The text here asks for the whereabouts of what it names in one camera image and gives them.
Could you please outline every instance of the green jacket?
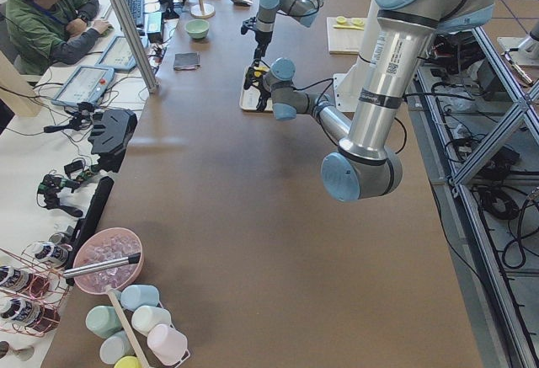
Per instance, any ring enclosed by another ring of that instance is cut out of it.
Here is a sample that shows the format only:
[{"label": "green jacket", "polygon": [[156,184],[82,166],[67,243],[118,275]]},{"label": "green jacket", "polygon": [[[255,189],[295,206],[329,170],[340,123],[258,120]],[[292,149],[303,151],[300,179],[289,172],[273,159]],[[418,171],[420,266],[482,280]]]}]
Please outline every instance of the green jacket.
[{"label": "green jacket", "polygon": [[[88,0],[61,0],[49,12],[61,22],[77,18],[77,10]],[[69,39],[57,23],[24,0],[8,0],[6,17],[10,40],[19,51],[24,73],[42,75],[51,65],[51,53]]]}]

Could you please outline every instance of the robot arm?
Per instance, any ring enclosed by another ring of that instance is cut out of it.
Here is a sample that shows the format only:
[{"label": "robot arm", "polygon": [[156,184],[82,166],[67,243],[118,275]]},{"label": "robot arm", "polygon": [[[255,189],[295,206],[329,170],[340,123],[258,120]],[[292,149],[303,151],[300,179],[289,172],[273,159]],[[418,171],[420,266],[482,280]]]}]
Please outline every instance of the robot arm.
[{"label": "robot arm", "polygon": [[254,65],[257,67],[265,56],[273,36],[275,17],[280,10],[300,24],[310,27],[324,0],[260,0],[256,17],[243,22],[242,35],[248,30],[254,32],[258,46],[254,52]]},{"label": "robot arm", "polygon": [[400,183],[398,157],[385,146],[393,120],[412,80],[418,56],[435,32],[448,33],[485,24],[494,0],[376,0],[381,32],[357,92],[351,123],[327,98],[293,88],[293,63],[280,58],[261,86],[271,95],[277,120],[310,114],[338,144],[323,161],[322,178],[337,200],[351,201],[390,193]]}]

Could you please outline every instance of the man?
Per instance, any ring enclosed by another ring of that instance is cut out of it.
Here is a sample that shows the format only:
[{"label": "man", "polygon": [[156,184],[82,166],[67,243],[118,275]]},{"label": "man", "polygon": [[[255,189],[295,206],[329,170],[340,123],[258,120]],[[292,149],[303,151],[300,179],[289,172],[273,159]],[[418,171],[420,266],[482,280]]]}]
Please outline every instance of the man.
[{"label": "man", "polygon": [[42,75],[55,61],[78,62],[110,27],[96,19],[86,30],[98,8],[98,0],[8,0],[8,32],[21,56],[19,70]]}]

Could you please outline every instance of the yellow cup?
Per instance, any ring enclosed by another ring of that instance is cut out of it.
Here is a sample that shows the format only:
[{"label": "yellow cup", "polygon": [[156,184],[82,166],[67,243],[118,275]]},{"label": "yellow cup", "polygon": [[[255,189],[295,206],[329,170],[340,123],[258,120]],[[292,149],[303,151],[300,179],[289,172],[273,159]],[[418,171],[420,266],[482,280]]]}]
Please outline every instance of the yellow cup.
[{"label": "yellow cup", "polygon": [[115,368],[142,368],[141,363],[138,358],[129,355],[127,357],[122,357],[116,362]]}]

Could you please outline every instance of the cup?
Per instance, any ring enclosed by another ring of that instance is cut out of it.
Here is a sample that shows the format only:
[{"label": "cup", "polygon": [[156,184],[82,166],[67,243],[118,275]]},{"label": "cup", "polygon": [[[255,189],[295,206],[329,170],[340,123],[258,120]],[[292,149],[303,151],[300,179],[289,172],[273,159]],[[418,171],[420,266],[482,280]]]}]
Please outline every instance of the cup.
[{"label": "cup", "polygon": [[99,358],[105,363],[113,365],[125,355],[134,355],[127,334],[122,330],[106,339],[99,349]]},{"label": "cup", "polygon": [[115,368],[142,368],[142,365],[138,358],[129,355],[127,357],[121,357],[116,362]]},{"label": "cup", "polygon": [[102,339],[121,330],[121,322],[113,307],[98,306],[86,315],[86,327]]},{"label": "cup", "polygon": [[135,310],[131,318],[131,325],[140,334],[147,336],[158,324],[172,324],[170,312],[161,307],[141,306]]},{"label": "cup", "polygon": [[121,292],[120,302],[130,311],[142,305],[156,307],[159,303],[159,290],[153,285],[129,285]]},{"label": "cup", "polygon": [[177,364],[187,352],[187,337],[166,324],[158,324],[150,331],[147,344],[164,365]]}]

